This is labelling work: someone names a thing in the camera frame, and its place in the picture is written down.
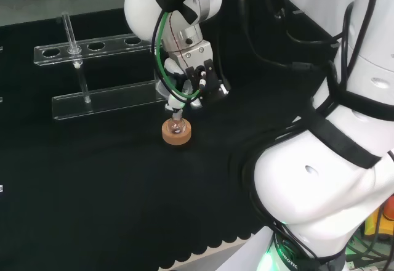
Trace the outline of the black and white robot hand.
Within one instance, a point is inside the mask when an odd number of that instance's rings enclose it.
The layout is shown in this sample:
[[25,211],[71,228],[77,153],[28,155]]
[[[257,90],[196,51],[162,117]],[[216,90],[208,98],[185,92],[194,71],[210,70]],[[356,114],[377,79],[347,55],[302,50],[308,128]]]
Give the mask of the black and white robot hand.
[[167,58],[164,71],[175,87],[169,91],[166,104],[169,111],[181,111],[186,105],[200,108],[222,97],[221,84],[211,59],[204,61],[203,65],[183,71],[175,61]]

